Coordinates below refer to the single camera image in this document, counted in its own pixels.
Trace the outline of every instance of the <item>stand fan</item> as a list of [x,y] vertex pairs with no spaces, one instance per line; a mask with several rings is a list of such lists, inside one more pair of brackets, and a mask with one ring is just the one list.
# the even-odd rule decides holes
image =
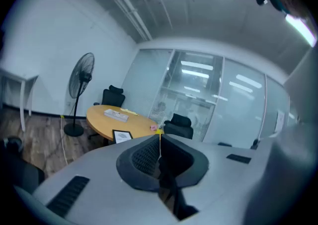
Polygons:
[[76,98],[74,118],[72,123],[68,123],[64,126],[65,134],[78,137],[84,133],[84,128],[81,125],[75,123],[76,109],[78,107],[78,101],[80,95],[84,92],[91,81],[91,74],[94,69],[95,58],[92,53],[87,53],[79,59],[75,65],[70,81],[69,81],[69,93],[72,98]]

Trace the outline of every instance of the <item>ceiling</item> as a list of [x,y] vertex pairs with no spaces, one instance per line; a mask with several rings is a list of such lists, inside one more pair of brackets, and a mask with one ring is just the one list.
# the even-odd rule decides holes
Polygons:
[[[252,50],[290,74],[310,48],[270,3],[255,0],[129,0],[152,38],[200,37]],[[140,34],[112,0],[105,9],[136,41]]]

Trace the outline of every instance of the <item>fan base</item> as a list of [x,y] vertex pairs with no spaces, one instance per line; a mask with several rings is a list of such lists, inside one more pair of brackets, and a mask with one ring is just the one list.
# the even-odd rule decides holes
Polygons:
[[73,123],[69,123],[64,126],[64,132],[66,135],[78,137],[84,133],[84,128],[78,124],[73,127]]

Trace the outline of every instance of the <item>pink object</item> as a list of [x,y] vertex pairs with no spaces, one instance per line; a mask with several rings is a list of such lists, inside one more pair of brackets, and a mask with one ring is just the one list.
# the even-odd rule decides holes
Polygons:
[[152,130],[152,131],[156,131],[157,128],[158,128],[157,125],[151,125],[151,126],[150,126],[150,130]]

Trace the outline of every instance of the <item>baseboard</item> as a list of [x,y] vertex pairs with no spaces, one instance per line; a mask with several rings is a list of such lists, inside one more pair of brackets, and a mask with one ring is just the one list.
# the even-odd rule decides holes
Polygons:
[[[11,106],[11,105],[7,105],[7,104],[3,104],[3,107],[4,108],[10,108],[10,109],[13,109],[13,110],[16,110],[16,111],[20,111],[20,108],[17,108],[17,107]],[[32,111],[32,114],[33,115],[38,115],[38,116],[47,116],[47,117],[61,117],[61,115],[48,114],[48,113],[35,112],[35,111]],[[70,116],[70,115],[63,115],[63,116],[66,119],[73,118],[73,116]],[[76,119],[86,119],[86,117],[85,116],[76,116]]]

